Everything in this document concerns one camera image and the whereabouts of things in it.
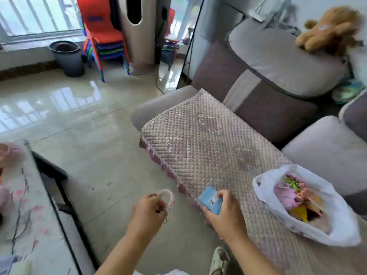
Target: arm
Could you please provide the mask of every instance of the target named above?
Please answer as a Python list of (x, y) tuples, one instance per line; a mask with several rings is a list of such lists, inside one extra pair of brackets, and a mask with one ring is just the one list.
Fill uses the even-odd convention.
[(219, 215), (204, 207), (204, 214), (216, 232), (228, 244), (245, 275), (282, 275), (248, 238), (240, 203), (229, 190), (218, 191), (223, 197)]
[(118, 242), (95, 275), (131, 275), (167, 212), (156, 194), (145, 195), (135, 206), (126, 235)]

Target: stacked plastic chair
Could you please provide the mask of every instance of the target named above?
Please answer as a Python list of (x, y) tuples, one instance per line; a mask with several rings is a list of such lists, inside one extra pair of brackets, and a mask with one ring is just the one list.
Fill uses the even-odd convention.
[(103, 76), (100, 59), (122, 57), (128, 74), (130, 59), (127, 52), (124, 36), (121, 31), (113, 28), (110, 20), (109, 0), (77, 0), (83, 26), (86, 32), (86, 41), (83, 51), (90, 60), (94, 59), (102, 82)]

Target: brown plush toy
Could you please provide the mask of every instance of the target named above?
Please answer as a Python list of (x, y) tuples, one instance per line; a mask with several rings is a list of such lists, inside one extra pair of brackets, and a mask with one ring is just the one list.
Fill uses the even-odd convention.
[(307, 20), (305, 28), (296, 39), (296, 46), (312, 52), (322, 47), (333, 46), (336, 55), (344, 55), (346, 47), (353, 45), (360, 13), (348, 6), (337, 6), (327, 10), (319, 21)]

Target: barcode sticker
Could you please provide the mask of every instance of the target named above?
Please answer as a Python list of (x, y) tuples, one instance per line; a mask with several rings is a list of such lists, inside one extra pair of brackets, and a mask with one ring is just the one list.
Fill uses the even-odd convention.
[(218, 200), (218, 195), (215, 193), (214, 195), (213, 195), (213, 197), (209, 200), (209, 205), (214, 205), (214, 203), (216, 203), (217, 202), (217, 200)]

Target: slipper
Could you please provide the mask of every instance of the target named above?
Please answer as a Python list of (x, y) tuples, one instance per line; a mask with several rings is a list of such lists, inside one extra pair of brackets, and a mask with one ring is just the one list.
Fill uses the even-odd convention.
[(231, 256), (228, 251), (222, 247), (218, 246), (214, 250), (213, 259), (211, 260), (209, 275), (213, 275), (214, 271), (220, 270), (220, 275), (226, 275), (229, 262), (231, 261)]

